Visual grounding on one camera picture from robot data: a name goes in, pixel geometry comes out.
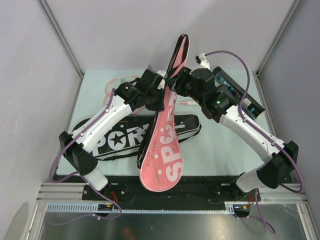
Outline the red white badminton racket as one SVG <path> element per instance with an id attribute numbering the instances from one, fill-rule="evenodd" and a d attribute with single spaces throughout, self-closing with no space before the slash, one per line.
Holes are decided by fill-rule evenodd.
<path id="1" fill-rule="evenodd" d="M 124 76 L 119 76 L 115 77 L 112 80 L 110 80 L 106 86 L 105 86 L 105 100 L 107 100 L 111 96 L 111 91 L 112 88 L 116 88 L 119 84 L 124 83 L 124 82 L 131 82 L 138 78 L 137 75 L 124 75 Z"/>

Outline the pink SPORT racket bag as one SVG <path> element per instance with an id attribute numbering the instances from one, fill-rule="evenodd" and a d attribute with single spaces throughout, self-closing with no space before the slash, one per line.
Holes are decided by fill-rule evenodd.
<path id="1" fill-rule="evenodd" d="M 177 93 L 171 90 L 169 81 L 186 64 L 189 52 L 189 37 L 178 37 L 165 78 L 164 110 L 155 114 L 150 129 L 148 147 L 142 154 L 139 179 L 145 189 L 160 193 L 172 189 L 181 179 L 183 157 L 175 130 L 175 104 Z"/>

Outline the black SPORT racket bag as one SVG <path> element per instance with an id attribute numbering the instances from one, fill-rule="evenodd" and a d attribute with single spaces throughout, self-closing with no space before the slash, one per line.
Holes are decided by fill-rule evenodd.
<path id="1" fill-rule="evenodd" d="M 109 130 L 90 152 L 101 161 L 113 161 L 136 156 L 153 115 L 128 115 Z M 179 143 L 196 136 L 202 125 L 195 114 L 174 116 L 174 129 Z"/>

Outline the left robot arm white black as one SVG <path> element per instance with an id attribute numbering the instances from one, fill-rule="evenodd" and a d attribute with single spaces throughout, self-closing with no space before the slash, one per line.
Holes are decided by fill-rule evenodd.
<path id="1" fill-rule="evenodd" d="M 141 77 L 125 81 L 112 89 L 109 102 L 84 125 L 72 133 L 59 136 L 60 156 L 66 158 L 93 187 L 93 194 L 100 200 L 110 196 L 108 179 L 98 167 L 98 159 L 91 155 L 95 145 L 120 120 L 136 109 L 145 107 L 151 111 L 164 110 L 164 94 L 167 72 L 146 69 Z"/>

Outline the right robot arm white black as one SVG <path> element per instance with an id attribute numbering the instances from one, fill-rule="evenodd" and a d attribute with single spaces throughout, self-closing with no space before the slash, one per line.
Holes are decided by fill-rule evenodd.
<path id="1" fill-rule="evenodd" d="M 183 67 L 176 75 L 167 76 L 169 88 L 179 96 L 190 97 L 201 107 L 202 113 L 237 134 L 264 162 L 242 173 L 230 188 L 231 196 L 242 201 L 251 190 L 266 186 L 276 189 L 294 170 L 299 147 L 269 134 L 250 116 L 239 109 L 236 98 L 223 83 L 217 83 L 207 68 L 191 70 Z"/>

